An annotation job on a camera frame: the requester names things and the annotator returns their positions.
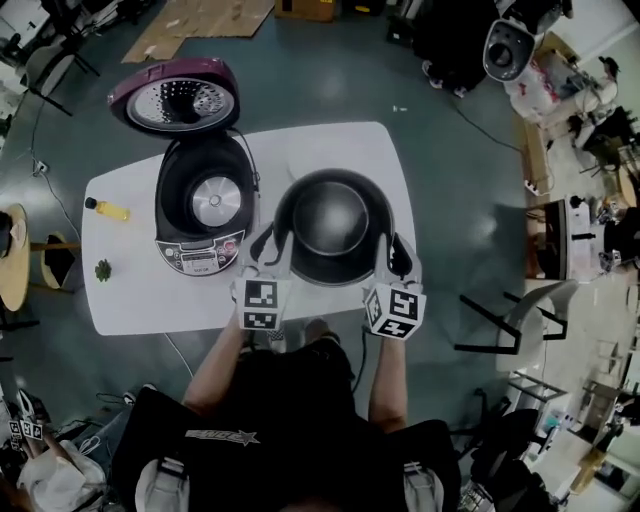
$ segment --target purple lid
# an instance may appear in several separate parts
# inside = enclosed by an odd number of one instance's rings
[[[172,139],[229,128],[240,115],[235,77],[215,58],[154,64],[118,84],[107,103],[132,128]]]

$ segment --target yellow bottle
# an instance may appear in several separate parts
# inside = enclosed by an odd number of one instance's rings
[[[96,201],[93,197],[87,197],[84,205],[90,210],[95,210],[101,215],[106,215],[116,220],[129,220],[129,216],[131,215],[129,208],[120,208],[106,201]]]

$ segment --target cardboard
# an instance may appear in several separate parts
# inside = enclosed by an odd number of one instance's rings
[[[122,62],[171,59],[189,37],[252,37],[274,0],[168,0]]]
[[[276,18],[332,21],[335,0],[276,0]]]

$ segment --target white chair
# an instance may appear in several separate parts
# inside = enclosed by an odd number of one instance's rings
[[[567,337],[569,302],[579,286],[574,280],[562,281],[532,290],[522,299],[505,292],[504,296],[516,302],[516,305],[503,317],[494,315],[468,297],[460,295],[464,304],[497,325],[500,333],[495,346],[456,344],[455,349],[497,354],[496,368],[501,372],[526,367],[539,355],[545,340],[563,340]],[[538,307],[547,298],[553,303],[554,313]],[[544,334],[543,317],[560,325],[562,332]]]

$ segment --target rice cooker control panel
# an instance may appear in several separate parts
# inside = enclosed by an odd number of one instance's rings
[[[188,276],[211,276],[222,272],[238,256],[244,231],[199,242],[162,242],[156,240],[164,261],[174,270]]]

